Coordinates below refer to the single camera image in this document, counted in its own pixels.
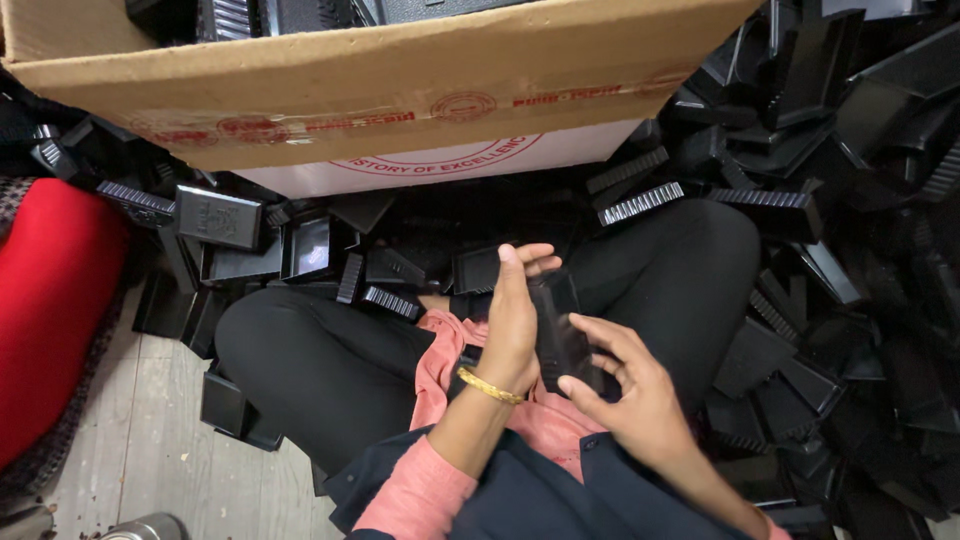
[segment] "red cushion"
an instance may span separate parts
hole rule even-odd
[[[56,424],[127,251],[124,218],[56,179],[27,192],[0,248],[0,469]]]

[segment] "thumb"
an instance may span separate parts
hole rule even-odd
[[[493,294],[529,294],[527,292],[527,275],[523,271],[523,261],[516,253],[514,246],[503,244],[497,250],[500,255],[500,274],[496,280],[496,289]]]
[[[564,375],[557,379],[557,385],[566,394],[566,396],[577,406],[577,410],[587,415],[587,417],[597,424],[609,429],[607,417],[610,412],[610,404],[603,401],[593,388],[590,388],[585,382],[570,375]]]

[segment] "knee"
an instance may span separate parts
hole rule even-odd
[[[744,273],[758,271],[760,234],[743,212],[704,199],[682,201],[677,208],[684,215],[686,233],[703,241],[714,260],[725,261]]]
[[[304,316],[293,291],[265,288],[233,303],[214,333],[217,357],[228,371],[258,362],[257,351],[273,349],[286,339],[285,328]]]

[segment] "finger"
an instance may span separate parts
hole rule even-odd
[[[528,278],[533,278],[534,276],[539,276],[543,272],[556,270],[563,265],[564,262],[559,257],[543,257],[527,263],[524,266],[524,270],[526,271]]]
[[[625,327],[625,326],[622,326],[622,325],[618,325],[618,324],[616,324],[616,323],[612,323],[612,322],[608,321],[607,319],[601,319],[601,318],[599,318],[599,317],[587,317],[586,315],[584,315],[584,317],[587,318],[587,319],[589,319],[590,321],[592,321],[592,322],[594,322],[594,323],[602,326],[602,327],[608,328],[608,329],[610,329],[610,330],[612,330],[612,331],[616,331],[616,332],[622,333],[624,336],[626,336],[626,337],[629,338],[631,341],[633,341],[634,343],[636,343],[637,346],[639,346],[641,349],[643,349],[644,352],[649,353],[649,351],[647,351],[647,346],[646,346],[646,344],[643,343],[643,340],[640,339],[640,336],[636,334],[636,331],[634,331],[634,329],[628,328],[628,327]]]
[[[553,246],[550,244],[527,244],[516,248],[516,254],[525,264],[538,258],[553,255]]]
[[[523,269],[523,262],[517,249],[510,244],[503,244],[497,250],[500,256],[500,275],[496,280],[493,298],[526,298],[530,301],[527,291],[527,276]]]
[[[602,319],[570,313],[570,323],[574,328],[585,333],[588,341],[593,345],[613,353],[627,367],[634,380],[640,380],[642,373],[639,370],[649,367],[649,362],[656,363],[656,360],[642,343],[635,342],[621,330],[623,327],[612,323],[602,324],[606,322]]]
[[[616,381],[619,382],[620,385],[623,385],[624,380],[620,379],[626,379],[627,370],[623,368],[622,362],[606,355],[593,355],[593,358],[590,359],[590,363],[613,375],[616,377]]]
[[[650,351],[647,350],[646,344],[644,344],[643,340],[636,335],[636,332],[633,329],[629,329],[597,317],[588,317],[580,314],[570,317],[570,322],[573,324],[574,328],[586,333],[587,337],[590,337],[593,334],[598,340],[625,340],[626,342],[629,342],[637,347],[644,355],[650,356]],[[594,345],[603,346],[603,343],[598,341],[597,343],[594,343]]]
[[[593,355],[590,363],[613,375],[613,378],[620,383],[620,388],[624,392],[629,391],[631,386],[634,384],[634,380],[631,379],[630,372],[627,371],[627,367],[618,360],[606,355]]]
[[[564,375],[557,379],[557,385],[576,405],[577,410],[586,414],[590,420],[610,429],[611,405],[600,399],[600,396],[585,382],[570,375]]]

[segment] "cardboard box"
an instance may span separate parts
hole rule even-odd
[[[291,199],[450,182],[605,161],[639,123],[621,120],[433,150],[233,172]]]
[[[649,117],[759,0],[539,0],[152,50],[123,0],[0,0],[28,88],[206,170],[388,155]]]

